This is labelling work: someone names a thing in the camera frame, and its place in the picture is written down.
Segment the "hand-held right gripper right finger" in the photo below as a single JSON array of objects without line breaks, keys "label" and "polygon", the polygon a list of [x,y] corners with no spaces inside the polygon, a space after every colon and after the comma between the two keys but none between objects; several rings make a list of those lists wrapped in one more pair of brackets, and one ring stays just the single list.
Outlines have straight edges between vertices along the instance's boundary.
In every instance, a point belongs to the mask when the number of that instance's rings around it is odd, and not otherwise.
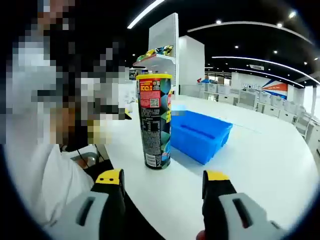
[{"label": "hand-held right gripper right finger", "polygon": [[204,170],[202,215],[206,240],[281,240],[286,232],[227,175]]}]

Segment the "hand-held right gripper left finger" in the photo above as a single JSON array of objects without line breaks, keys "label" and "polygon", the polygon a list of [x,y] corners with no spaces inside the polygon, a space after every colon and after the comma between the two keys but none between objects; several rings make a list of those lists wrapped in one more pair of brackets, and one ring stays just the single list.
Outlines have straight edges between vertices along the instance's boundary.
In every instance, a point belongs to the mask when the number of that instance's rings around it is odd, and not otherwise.
[{"label": "hand-held right gripper left finger", "polygon": [[47,232],[52,240],[120,240],[124,225],[124,170],[112,169],[67,204]]}]

